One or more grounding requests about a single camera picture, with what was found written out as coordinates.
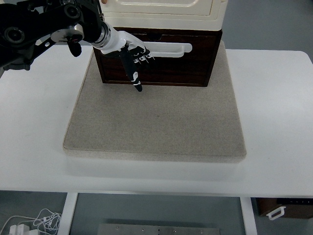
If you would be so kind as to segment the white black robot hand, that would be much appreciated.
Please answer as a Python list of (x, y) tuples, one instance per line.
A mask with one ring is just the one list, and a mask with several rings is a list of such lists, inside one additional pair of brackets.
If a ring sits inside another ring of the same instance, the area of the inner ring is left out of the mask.
[(119, 57), (128, 79), (137, 91), (142, 91), (137, 65), (141, 62), (148, 63), (153, 56), (140, 39), (128, 32), (117, 31), (108, 23), (102, 22), (102, 33), (94, 46), (105, 56)]

